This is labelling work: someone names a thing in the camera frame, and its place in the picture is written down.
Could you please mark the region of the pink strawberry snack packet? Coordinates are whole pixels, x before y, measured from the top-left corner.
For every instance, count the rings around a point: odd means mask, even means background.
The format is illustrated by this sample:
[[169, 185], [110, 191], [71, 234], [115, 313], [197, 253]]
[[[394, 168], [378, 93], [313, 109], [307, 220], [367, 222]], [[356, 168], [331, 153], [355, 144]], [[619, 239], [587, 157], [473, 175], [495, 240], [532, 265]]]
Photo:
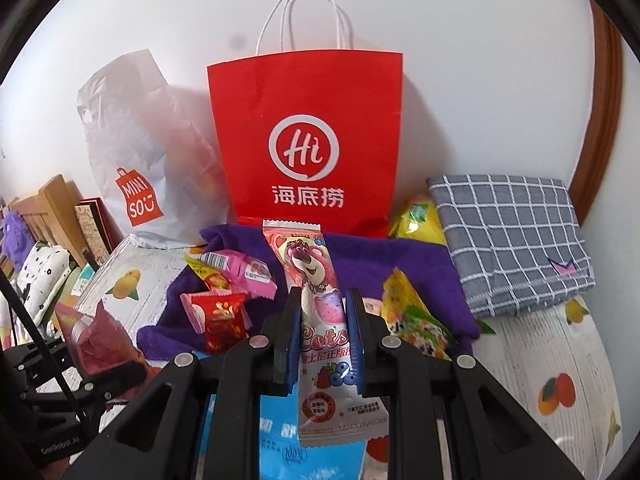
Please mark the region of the pink strawberry snack packet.
[[107, 312], [102, 300], [94, 315], [64, 304], [56, 305], [55, 314], [70, 356], [82, 376], [94, 376], [128, 362], [137, 362], [147, 372], [150, 370], [142, 352], [134, 346], [122, 323]]

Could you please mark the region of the pale pink peach cake packet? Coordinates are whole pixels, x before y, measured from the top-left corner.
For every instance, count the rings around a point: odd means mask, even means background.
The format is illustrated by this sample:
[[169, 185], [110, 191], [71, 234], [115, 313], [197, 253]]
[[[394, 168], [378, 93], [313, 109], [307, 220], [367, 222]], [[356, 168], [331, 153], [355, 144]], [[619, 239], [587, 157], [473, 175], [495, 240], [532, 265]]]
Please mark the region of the pale pink peach cake packet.
[[192, 301], [193, 294], [181, 294], [180, 301], [183, 306], [184, 312], [186, 312], [186, 316], [194, 329], [194, 332], [197, 334], [202, 334], [205, 332], [205, 313], [204, 310], [198, 305], [194, 304]]

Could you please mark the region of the red small snack packet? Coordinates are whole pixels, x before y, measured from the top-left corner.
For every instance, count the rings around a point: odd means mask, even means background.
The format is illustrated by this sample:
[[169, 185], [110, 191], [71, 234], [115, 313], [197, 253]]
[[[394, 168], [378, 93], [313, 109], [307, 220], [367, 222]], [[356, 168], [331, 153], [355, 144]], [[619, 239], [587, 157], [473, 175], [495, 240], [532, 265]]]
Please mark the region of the red small snack packet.
[[227, 352], [246, 338], [245, 300], [242, 292], [228, 295], [199, 292], [191, 296], [191, 311], [202, 326], [207, 353], [216, 356]]

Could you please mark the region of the green snack packet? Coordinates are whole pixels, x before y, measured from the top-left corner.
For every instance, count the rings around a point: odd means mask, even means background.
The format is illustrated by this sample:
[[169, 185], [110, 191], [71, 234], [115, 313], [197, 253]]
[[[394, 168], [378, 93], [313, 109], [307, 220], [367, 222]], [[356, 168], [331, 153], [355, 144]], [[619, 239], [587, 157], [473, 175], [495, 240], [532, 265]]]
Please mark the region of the green snack packet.
[[393, 328], [397, 337], [418, 348], [424, 356], [450, 361], [448, 350], [456, 340], [429, 310], [410, 304]]

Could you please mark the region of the pink bear candy packet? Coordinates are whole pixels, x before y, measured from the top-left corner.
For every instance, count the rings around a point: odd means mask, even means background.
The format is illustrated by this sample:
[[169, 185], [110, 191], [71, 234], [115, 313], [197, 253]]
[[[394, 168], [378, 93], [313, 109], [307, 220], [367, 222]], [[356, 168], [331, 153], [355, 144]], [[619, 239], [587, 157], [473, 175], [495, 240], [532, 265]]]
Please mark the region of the pink bear candy packet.
[[300, 291], [298, 437], [305, 448], [383, 437], [388, 413], [357, 391], [345, 304], [318, 224], [266, 220], [262, 234]]

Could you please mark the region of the yellow triangular snack packet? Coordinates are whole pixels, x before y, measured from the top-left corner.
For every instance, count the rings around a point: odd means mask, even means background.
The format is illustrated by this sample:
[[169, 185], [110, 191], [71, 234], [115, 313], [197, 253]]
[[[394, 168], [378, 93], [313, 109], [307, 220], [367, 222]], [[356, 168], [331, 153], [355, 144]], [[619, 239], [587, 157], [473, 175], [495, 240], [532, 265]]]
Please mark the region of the yellow triangular snack packet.
[[383, 283], [382, 296], [382, 318], [386, 322], [387, 328], [394, 333], [393, 324], [400, 318], [410, 304], [428, 310], [420, 296], [409, 282], [407, 275], [395, 268], [386, 281]]

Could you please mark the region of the magenta yellow snack packet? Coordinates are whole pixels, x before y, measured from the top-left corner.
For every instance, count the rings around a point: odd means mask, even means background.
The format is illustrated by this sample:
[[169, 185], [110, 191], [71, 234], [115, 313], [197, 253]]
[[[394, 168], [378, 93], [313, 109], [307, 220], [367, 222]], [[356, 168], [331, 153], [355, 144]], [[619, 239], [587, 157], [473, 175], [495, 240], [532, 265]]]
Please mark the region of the magenta yellow snack packet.
[[240, 292], [250, 298], [273, 299], [278, 290], [268, 266], [231, 249], [219, 252], [186, 252], [188, 267], [210, 290]]

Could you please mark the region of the white pink small snack packet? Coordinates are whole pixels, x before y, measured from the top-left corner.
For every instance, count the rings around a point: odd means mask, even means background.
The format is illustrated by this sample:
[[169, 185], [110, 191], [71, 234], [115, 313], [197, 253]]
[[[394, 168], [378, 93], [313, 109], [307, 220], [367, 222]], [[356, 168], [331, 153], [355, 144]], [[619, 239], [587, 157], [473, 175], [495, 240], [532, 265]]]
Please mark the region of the white pink small snack packet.
[[382, 315], [383, 303], [381, 300], [366, 297], [363, 298], [362, 302], [364, 310], [366, 310], [367, 313], [376, 316]]

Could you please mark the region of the black white spotted cushion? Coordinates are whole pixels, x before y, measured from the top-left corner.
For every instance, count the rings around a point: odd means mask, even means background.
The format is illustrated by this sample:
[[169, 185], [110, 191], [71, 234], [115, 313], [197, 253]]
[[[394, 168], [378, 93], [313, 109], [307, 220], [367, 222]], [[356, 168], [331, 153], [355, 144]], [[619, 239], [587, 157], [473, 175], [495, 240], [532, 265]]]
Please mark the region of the black white spotted cushion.
[[42, 322], [72, 272], [72, 261], [72, 255], [60, 245], [37, 242], [30, 250], [16, 284], [24, 307], [36, 325]]

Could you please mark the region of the blue tissue pack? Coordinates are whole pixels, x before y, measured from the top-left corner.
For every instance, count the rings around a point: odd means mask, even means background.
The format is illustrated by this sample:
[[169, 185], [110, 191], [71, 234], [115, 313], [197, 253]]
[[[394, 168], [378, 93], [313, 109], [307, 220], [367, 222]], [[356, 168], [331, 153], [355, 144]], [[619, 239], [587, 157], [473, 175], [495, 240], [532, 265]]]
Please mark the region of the blue tissue pack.
[[262, 396], [259, 421], [259, 478], [360, 478], [366, 442], [303, 448], [297, 435], [297, 387], [287, 396]]

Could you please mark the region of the fruit print tablecloth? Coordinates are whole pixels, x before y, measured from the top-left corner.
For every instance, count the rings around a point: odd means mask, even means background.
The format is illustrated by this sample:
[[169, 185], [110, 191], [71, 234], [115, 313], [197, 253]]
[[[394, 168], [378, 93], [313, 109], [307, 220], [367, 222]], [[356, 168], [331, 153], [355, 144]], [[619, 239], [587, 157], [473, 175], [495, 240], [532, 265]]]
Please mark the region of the fruit print tablecloth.
[[[186, 268], [180, 249], [123, 240], [99, 271], [85, 269], [72, 305], [92, 315], [104, 304], [131, 338], [155, 326], [168, 287]], [[587, 479], [606, 478], [624, 454], [615, 382], [586, 300], [488, 321], [476, 358], [520, 402]]]

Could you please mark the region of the patterned book box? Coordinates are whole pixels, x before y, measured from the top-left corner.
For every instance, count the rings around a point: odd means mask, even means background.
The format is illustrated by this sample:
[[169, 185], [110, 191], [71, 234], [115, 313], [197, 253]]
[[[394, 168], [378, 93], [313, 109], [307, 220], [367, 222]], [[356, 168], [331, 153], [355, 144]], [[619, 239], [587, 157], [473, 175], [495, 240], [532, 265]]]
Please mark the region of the patterned book box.
[[82, 234], [98, 266], [106, 263], [122, 241], [116, 223], [99, 197], [84, 198], [74, 211]]

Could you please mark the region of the wooden chair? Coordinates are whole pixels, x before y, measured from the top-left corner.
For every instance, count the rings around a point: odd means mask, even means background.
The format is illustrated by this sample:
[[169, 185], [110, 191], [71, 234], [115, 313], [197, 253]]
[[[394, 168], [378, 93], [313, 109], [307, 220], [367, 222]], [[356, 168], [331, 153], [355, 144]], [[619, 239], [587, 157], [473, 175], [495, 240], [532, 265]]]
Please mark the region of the wooden chair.
[[62, 174], [57, 174], [32, 196], [12, 200], [9, 210], [23, 218], [36, 240], [60, 245], [83, 268], [87, 260], [82, 252], [88, 244], [76, 217], [77, 203]]

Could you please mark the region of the grey checked folded cloth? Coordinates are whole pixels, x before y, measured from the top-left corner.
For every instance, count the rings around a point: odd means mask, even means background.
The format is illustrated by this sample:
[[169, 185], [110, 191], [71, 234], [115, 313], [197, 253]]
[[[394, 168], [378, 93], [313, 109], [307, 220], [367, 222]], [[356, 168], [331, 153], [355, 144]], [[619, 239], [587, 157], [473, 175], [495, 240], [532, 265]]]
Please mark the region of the grey checked folded cloth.
[[445, 174], [427, 185], [474, 318], [548, 309], [596, 284], [563, 181]]

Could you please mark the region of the yellow green chip bag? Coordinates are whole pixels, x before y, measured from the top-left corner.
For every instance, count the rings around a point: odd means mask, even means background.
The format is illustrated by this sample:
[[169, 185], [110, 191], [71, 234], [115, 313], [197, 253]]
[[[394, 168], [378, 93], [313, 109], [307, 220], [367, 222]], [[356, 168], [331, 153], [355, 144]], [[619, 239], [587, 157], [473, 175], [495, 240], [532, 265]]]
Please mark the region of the yellow green chip bag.
[[447, 245], [435, 203], [424, 194], [412, 196], [392, 215], [388, 237]]

